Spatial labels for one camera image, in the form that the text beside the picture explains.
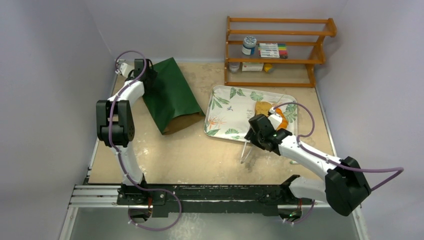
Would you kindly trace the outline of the orange fake croissant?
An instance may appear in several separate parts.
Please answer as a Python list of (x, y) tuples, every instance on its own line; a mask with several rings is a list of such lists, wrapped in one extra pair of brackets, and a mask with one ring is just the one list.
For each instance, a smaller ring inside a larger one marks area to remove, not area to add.
[(276, 130), (278, 131), (280, 129), (287, 129), (289, 122), (286, 119), (286, 117), (284, 116), (282, 110), (280, 108), (276, 108), (275, 112), (282, 118), (282, 121), (281, 121), (281, 123), (279, 124), (279, 126), (277, 127)]

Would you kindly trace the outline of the brown fake bread roll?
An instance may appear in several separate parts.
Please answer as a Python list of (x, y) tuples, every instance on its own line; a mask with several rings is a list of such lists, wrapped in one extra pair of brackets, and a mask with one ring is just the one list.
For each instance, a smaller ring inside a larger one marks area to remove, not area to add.
[(254, 114), (257, 115), (264, 115), (268, 117), (270, 109), (273, 107), (273, 105), (270, 102), (267, 101), (257, 101), (254, 106)]

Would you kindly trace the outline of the metal tongs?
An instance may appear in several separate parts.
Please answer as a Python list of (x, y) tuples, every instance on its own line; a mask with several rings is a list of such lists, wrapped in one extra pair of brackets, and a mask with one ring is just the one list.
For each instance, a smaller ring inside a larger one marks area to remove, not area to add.
[(253, 147), (254, 146), (251, 144), (250, 141), (248, 141), (248, 140), (244, 141), (243, 148), (242, 148), (242, 151), (241, 151), (241, 156), (240, 156), (240, 163), (241, 164), (243, 164), (248, 159), (249, 155), (252, 152)]

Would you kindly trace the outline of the green paper bag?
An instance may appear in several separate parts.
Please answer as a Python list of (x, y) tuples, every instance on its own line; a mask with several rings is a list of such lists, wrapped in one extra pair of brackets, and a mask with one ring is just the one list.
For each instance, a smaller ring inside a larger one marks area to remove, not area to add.
[(174, 134), (205, 119), (176, 60), (151, 64), (144, 73), (143, 101), (162, 135)]

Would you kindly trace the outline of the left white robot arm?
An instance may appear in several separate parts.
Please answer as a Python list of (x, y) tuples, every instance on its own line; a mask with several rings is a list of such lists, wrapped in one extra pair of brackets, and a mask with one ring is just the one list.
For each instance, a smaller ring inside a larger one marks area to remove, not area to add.
[(122, 184), (118, 190), (120, 200), (128, 199), (138, 205), (151, 200), (145, 175), (139, 168), (133, 140), (135, 124), (132, 105), (145, 94), (157, 76), (149, 59), (135, 59), (134, 69), (130, 70), (123, 86), (107, 100), (96, 103), (97, 138), (114, 153), (122, 174)]

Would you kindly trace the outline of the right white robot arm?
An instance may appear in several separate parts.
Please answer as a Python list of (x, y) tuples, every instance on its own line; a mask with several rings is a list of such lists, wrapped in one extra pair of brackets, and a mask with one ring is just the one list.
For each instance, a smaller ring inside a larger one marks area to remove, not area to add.
[(255, 115), (248, 121), (245, 139), (256, 147), (294, 160), (312, 171), (319, 179), (295, 176), (281, 189), (288, 204), (306, 198), (326, 202), (338, 214), (348, 216), (372, 192), (359, 166), (352, 157), (340, 159), (303, 143), (286, 129), (276, 130), (271, 116)]

